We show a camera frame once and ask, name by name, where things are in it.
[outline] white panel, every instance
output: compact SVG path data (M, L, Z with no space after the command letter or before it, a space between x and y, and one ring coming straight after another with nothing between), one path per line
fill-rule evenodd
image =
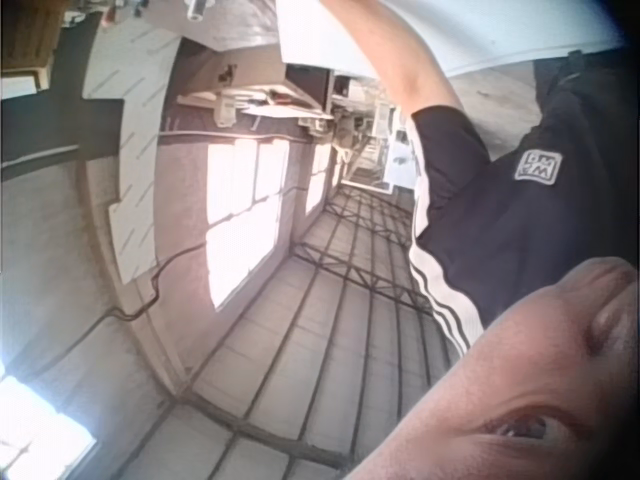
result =
M385 0L431 47L448 76L507 63L596 52L622 40L596 2ZM369 61L318 0L278 0L285 63L375 78Z
M283 266L202 371L194 385L196 392L230 413L244 415L312 273L313 269L307 264L295 261Z
M390 242L391 255L393 255L393 271L396 275L396 283L406 288L411 288L411 277L409 272L409 266L406 258L407 252L402 250L402 247L395 242Z
M206 480L229 436L196 410L178 406L122 478Z
M287 456L248 440L239 440L215 480L280 480Z
M349 252L351 251L355 231L356 226L353 223L342 220L331 241L329 253L347 261L349 259Z
M429 371L431 372L432 386L447 373L447 353L443 348L443 342L440 338L442 332L440 326L424 315L421 315L422 325L424 326L425 342L427 344L427 355L429 357Z
M358 456L376 448L397 423L398 346L393 303L376 296L372 320Z
M310 245L324 249L337 221L338 217L335 215L323 213L309 229L304 237L304 241Z
M374 258L376 259L374 269L376 275L382 278L386 278L391 281L391 264L389 262L389 247L387 246L387 240L380 235L376 235L374 238Z
M402 412L406 414L429 388L422 349L422 334L415 311L400 308L400 332L402 334Z
M327 345L342 281L319 273L251 421L297 438Z
M289 480L329 480L335 478L336 473L324 465L299 460L294 464Z
M334 344L305 440L349 453L364 366L369 293L347 284Z
M369 230L362 227L358 228L356 248L352 258L354 265L366 271L371 271L371 235L374 234Z
M180 37L119 11L118 23L98 29L83 97L122 98L119 203L109 207L118 270L128 283L156 264L154 175L164 97Z

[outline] window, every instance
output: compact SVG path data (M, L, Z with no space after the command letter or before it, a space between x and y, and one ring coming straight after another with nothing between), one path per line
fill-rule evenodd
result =
M14 377L0 382L0 471L7 480L65 478L93 447L80 424Z
M313 155L313 166L311 167L311 178L309 179L309 191L307 192L307 214L322 200L330 155L330 143L316 145Z
M289 143L278 140L209 146L207 266L216 308L276 245L288 156Z

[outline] black t-shirt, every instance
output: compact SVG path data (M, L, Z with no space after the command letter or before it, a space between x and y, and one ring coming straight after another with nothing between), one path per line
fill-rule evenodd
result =
M589 258L638 265L638 109L626 75L599 68L560 82L541 124L494 162L462 112L413 115L412 272L461 353Z

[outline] metal truss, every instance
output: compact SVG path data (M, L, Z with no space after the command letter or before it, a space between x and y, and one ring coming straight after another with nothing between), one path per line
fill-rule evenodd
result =
M413 212L405 210L404 208L396 205L395 203L390 202L389 200L385 200L384 198L381 198L379 195L376 195L368 190L351 187L347 185L339 185L338 192L344 193L346 196L351 198L357 198L359 196L369 198L374 208L382 212L386 212L386 214L390 216L393 216L393 214L390 213L390 211L394 211L396 214L399 214L403 218L403 221L411 222L411 218L413 217Z
M310 245L308 243L300 243L295 245L291 249L291 256L301 259L308 264L314 267L313 274L308 285L305 288L305 291L302 295L302 298L299 300L299 303L296 307L295 312L286 328L286 331L282 337L280 344L278 345L276 352L271 359L271 362L266 370L266 373L260 384L251 399L249 407L244 412L243 415L237 416L229 413L228 411L213 405L207 399L203 398L199 394L195 393L192 388L187 388L186 391L182 394L182 396L178 399L173 405L176 404L185 404L189 405L198 411L200 411L203 415L216 422L217 424L223 426L228 431L231 432L229 440L227 441L225 448L213 466L210 474L207 477L207 480L214 480L220 469L222 468L225 460L228 458L229 454L233 450L234 446L238 443L240 439L246 438L249 440L257 441L263 445L266 445L269 448L280 451L289 457L289 461L285 468L284 474L282 476L282 480L289 480L291 473L293 471L293 467L295 466L295 462L298 460L306 460L322 465L326 465L336 470L341 470L348 466L356 456L356 448L358 445L358 439L360 436L361 425L362 425L362 417L363 417L363 409L364 409L364 400L367 392L368 385L368 372L369 372L369 357L371 350L371 335L372 335L372 324L373 324L373 308L374 308L374 300L375 296L379 295L380 297L386 298L390 300L394 304L394 320L396 325L396 333L397 333L397 355L398 355L398 392L397 392L397 418L398 421L402 417L403 411L403 370L402 370L402 335L401 335L401 318L400 318L400 306L406 307L413 311L416 315L416 319L420 328L420 339L422 343L422 352L424 355L424 365L426 370L426 381L427 385L432 385L432 380L429 371L429 359L427 356L427 343L425 339L424 325L423 321L425 317L432 317L432 310L429 305L428 300L420 293L415 280L411 278L411 275L408 274L410 280L409 286L404 286L399 284L396 281L396 265L394 264L394 257L392 252L392 243L399 245L403 251L407 249L407 243L401 235L398 234L401 231L400 224L404 227L405 231L409 232L411 216L407 214L406 211L402 210L400 207L397 207L391 203L387 203L377 196L372 195L368 192L357 190L355 188L342 188L341 194L346 195L347 201L344 205L336 205L330 203L325 209L328 213L335 215L337 217L337 221L333 226L333 229L329 235L326 245L323 248L319 248L317 246ZM349 199L355 199L357 201L357 211L347 211L347 204L349 203ZM371 221L371 219L367 219L362 216L363 207L368 207L371 212L374 209L378 210L380 213L381 220L384 225L375 224ZM339 255L335 255L329 253L331 249L331 244L333 239L338 231L338 228L342 221L350 222L355 225L355 232L351 239L351 245L349 249L349 253L341 257ZM358 234L360 229L369 232L368 241L370 242L370 259L368 268L363 268L361 265L356 265L354 263L354 253L356 249L356 243L358 241ZM379 258L379 255L383 252L376 252L375 242L376 236L382 237L386 241L386 250L389 255L389 266L390 266L390 277L385 278L382 277L377 271L376 258ZM406 271L409 271L409 263L406 255L403 255L403 261L405 262L404 268ZM335 311L333 312L333 320L331 324L331 330L329 332L329 336L327 339L327 344L325 346L325 350L322 354L322 361L320 363L320 368L316 374L315 383L313 387L313 391L311 394L311 399L307 406L307 410L304 416L304 420L302 422L302 426L300 431L295 439L284 438L278 435L275 435L267 430L264 430L256 425L251 423L251 415L255 411L256 406L262 394L264 393L267 385L270 380L273 378L274 372L276 371L277 365L279 364L286 346L289 343L292 333L295 330L295 327L301 317L301 314L305 308L307 299L309 298L310 292L313 289L313 286L316 282L316 279L320 272L328 272L332 275L339 277L342 280L342 288L339 293L338 301L335 307ZM259 293L252 299L251 302L246 306L244 311L238 315L236 320L233 322L229 330L223 335L223 337L218 341L215 348L211 351L211 353L207 356L207 359L200 366L198 371L192 378L192 383L199 377L200 373L206 368L209 362L213 359L215 355L222 349L226 341L233 334L235 329L241 323L245 313L251 308L254 302L259 298L264 288L266 288L268 281L261 287ZM331 350L334 345L335 335L338 329L339 322L341 321L341 310L343 308L344 299L346 296L347 285L353 284L357 285L368 291L369 301L367 308L367 332L366 332L366 340L364 345L364 361L363 361L363 369L362 375L360 377L360 392L358 395L358 410L354 422L353 433L351 437L351 444L348 454L343 454L340 452L329 451L326 449L318 448L313 445L308 444L305 441L305 436L309 427L309 422L314 411L314 407L317 402L317 398L319 395L319 391L321 389L322 381L327 371L327 365L329 363L329 358L331 355ZM445 353L447 352L446 347L444 346L444 336L442 332L440 332L440 339L444 348ZM142 449L144 445L141 442L139 449Z
M334 215L336 217L341 217L347 222L353 223L354 225L358 225L366 230L369 230L377 235L380 235L386 240L393 242L404 249L408 249L411 246L411 243L404 238L400 233L396 230L390 230L382 225L372 222L368 218L364 218L357 213L352 212L349 209L346 209L344 213L339 213L340 206L327 202L324 206L324 211Z
M392 302L397 302L407 308L431 316L431 306L421 293L412 288L399 285L394 280L381 277L330 253L323 253L322 250L308 243L300 243L294 246L293 256L337 277L346 276L348 281L362 288L371 290L373 293Z

